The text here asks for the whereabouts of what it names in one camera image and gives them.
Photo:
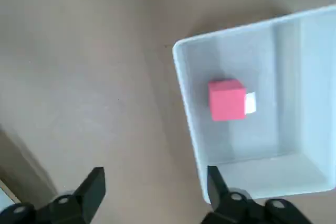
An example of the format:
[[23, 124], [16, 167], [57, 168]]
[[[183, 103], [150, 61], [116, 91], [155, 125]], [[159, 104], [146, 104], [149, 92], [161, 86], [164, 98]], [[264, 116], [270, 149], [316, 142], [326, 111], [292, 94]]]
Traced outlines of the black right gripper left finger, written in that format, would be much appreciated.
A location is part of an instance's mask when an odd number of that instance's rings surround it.
[[91, 223], [106, 194], [103, 167], [95, 167], [72, 194], [64, 194], [43, 207], [24, 202], [1, 211], [1, 223]]

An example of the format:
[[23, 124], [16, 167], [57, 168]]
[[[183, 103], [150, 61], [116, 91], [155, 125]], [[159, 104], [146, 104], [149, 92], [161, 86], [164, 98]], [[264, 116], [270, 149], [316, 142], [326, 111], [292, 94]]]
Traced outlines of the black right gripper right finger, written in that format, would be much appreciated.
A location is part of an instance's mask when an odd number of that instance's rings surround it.
[[271, 198], [260, 205], [244, 194], [230, 190], [216, 166], [207, 168], [207, 189], [213, 210], [207, 213], [202, 223], [311, 223], [294, 204], [287, 200]]

